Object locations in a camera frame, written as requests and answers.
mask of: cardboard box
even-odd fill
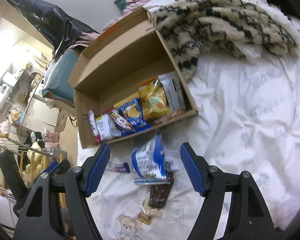
[[[170,50],[143,8],[129,14],[102,33],[79,56],[69,78],[82,148],[94,146],[88,111],[100,115],[138,91],[137,84],[156,75],[176,71],[180,77],[186,112],[146,131],[117,138],[117,142],[155,130],[197,114],[196,105]]]

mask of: black plastic bag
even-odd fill
[[[82,33],[98,33],[52,3],[42,0],[6,1],[53,45],[55,59],[59,59]]]

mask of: teddy bear print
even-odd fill
[[[142,240],[137,231],[141,227],[141,221],[121,214],[119,216],[121,231],[116,234],[115,240]]]

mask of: blue snack bag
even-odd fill
[[[135,98],[119,107],[125,119],[132,125],[136,132],[146,130],[151,125],[143,119],[140,98]]]
[[[161,134],[156,135],[142,147],[135,150],[131,156],[134,173],[139,178],[134,183],[138,185],[155,185],[167,182],[163,144]]]

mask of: fur blanket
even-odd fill
[[[214,46],[249,61],[253,59],[242,52],[245,46],[259,46],[261,55],[273,62],[299,54],[298,31],[290,34],[286,23],[242,0],[180,0],[151,16],[186,80],[196,70],[200,51]]]

